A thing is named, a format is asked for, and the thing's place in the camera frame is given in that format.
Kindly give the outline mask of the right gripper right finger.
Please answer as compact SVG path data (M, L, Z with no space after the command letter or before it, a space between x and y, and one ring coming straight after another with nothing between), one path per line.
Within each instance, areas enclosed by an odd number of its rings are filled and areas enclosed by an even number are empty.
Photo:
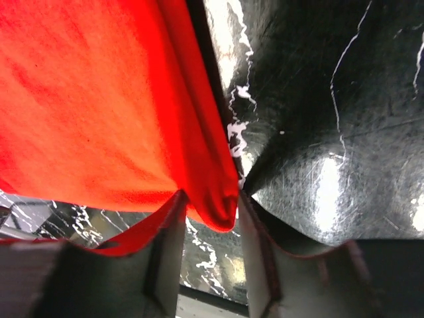
M241 193L238 219L251 317L422 317L423 241L328 246Z

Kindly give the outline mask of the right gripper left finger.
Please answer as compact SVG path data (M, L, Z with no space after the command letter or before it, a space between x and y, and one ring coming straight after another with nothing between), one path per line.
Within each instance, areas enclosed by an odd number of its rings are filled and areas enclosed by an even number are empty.
M95 249L1 241L2 317L174 317L187 196Z

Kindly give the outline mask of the red t-shirt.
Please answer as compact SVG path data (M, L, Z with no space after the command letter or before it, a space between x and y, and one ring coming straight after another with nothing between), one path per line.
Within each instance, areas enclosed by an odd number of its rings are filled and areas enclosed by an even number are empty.
M2 1L1 189L235 225L238 176L202 1Z

